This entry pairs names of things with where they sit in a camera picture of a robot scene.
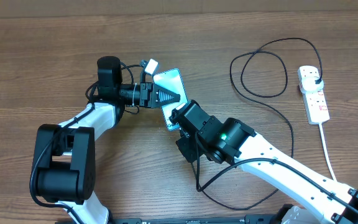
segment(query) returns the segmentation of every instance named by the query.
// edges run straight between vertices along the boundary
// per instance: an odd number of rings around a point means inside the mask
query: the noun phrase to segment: phone screen
[[[153,81],[155,84],[166,88],[174,93],[180,95],[180,101],[176,103],[171,103],[169,105],[162,106],[162,113],[164,115],[165,123],[169,131],[173,131],[179,128],[179,124],[172,124],[169,120],[169,117],[172,114],[172,110],[182,103],[187,103],[187,96],[185,91],[185,86],[180,76],[180,71],[177,68],[168,70],[165,72],[158,73],[153,76]]]

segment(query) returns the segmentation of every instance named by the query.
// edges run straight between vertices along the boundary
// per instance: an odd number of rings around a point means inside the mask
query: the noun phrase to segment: wooden table
[[[41,124],[56,124],[83,110],[84,91],[96,81],[96,61],[105,55],[127,64],[154,58],[161,71],[179,68],[189,99],[222,121],[241,119],[289,154],[290,131],[283,119],[239,97],[228,75],[235,56],[284,37],[304,37],[321,54],[331,115],[324,124],[331,163],[340,182],[358,187],[358,11],[1,19],[0,223],[68,218],[30,198],[35,134]],[[301,65],[318,65],[313,49],[288,41],[266,50],[283,58],[289,82],[282,96],[258,100],[291,121],[295,159],[330,177],[318,127],[307,122],[296,74]],[[244,62],[234,64],[239,86]],[[134,69],[136,80],[139,72]],[[260,94],[278,93],[285,83],[281,63],[270,55],[256,56],[244,80]],[[141,109],[136,116],[125,114],[97,140],[95,192],[115,217],[240,217],[275,213],[284,203],[294,203],[279,192],[247,212],[214,204],[196,192],[190,165],[175,145],[178,137],[178,132],[167,131],[160,110]],[[201,183],[226,166],[202,157]],[[228,205],[245,207],[273,189],[234,170],[206,191]]]

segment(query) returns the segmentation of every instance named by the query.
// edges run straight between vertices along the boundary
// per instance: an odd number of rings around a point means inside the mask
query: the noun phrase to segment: power strip
[[[302,79],[319,78],[318,69],[309,65],[302,66],[298,69],[298,77],[300,88],[302,88]],[[328,107],[323,90],[308,91],[302,93],[302,95],[309,124],[321,124],[329,120]]]
[[[326,140],[323,132],[323,123],[329,120],[326,98],[321,86],[313,86],[314,80],[319,78],[318,69],[309,65],[302,66],[298,69],[298,78],[299,87],[303,95],[303,101],[305,102],[305,110],[309,124],[318,124],[319,126],[327,166],[333,180],[337,181],[329,161]],[[315,89],[315,91],[307,91],[302,83],[306,83],[309,90]]]

